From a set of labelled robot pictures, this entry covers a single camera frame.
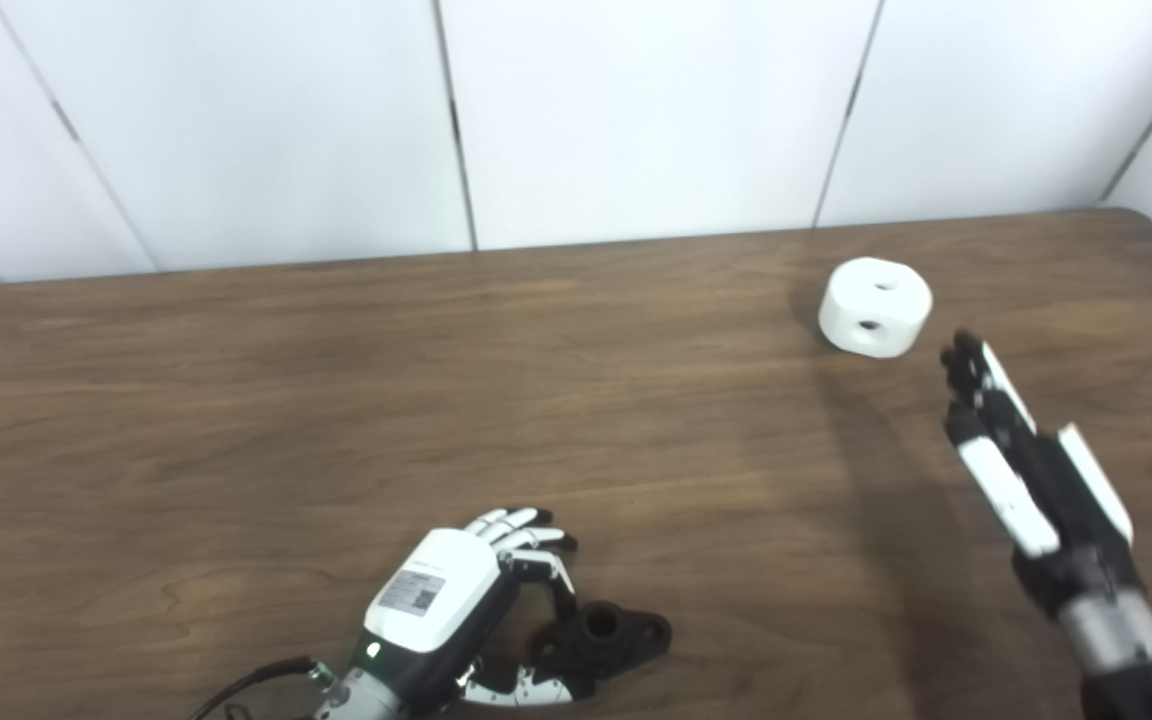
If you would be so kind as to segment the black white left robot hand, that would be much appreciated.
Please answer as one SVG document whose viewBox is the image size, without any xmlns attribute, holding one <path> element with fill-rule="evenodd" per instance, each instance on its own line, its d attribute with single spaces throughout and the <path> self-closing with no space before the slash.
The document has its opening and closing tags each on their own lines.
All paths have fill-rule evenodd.
<svg viewBox="0 0 1152 720">
<path fill-rule="evenodd" d="M 594 696 L 586 676 L 490 659 L 484 647 L 526 584 L 548 588 L 559 620 L 576 615 L 564 553 L 579 543 L 538 507 L 493 509 L 430 530 L 367 607 L 343 680 L 321 719 L 416 719 L 453 705 L 524 708 Z"/>
</svg>

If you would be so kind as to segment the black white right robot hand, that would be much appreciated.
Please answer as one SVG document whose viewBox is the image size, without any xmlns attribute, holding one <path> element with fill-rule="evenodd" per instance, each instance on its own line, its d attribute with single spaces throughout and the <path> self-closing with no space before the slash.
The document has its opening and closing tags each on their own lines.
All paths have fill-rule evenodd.
<svg viewBox="0 0 1152 720">
<path fill-rule="evenodd" d="M 1038 427 L 988 342 L 958 329 L 940 363 L 945 433 L 1011 538 L 1011 570 L 1049 620 L 1087 594 L 1146 591 L 1126 506 L 1074 424 Z"/>
</svg>

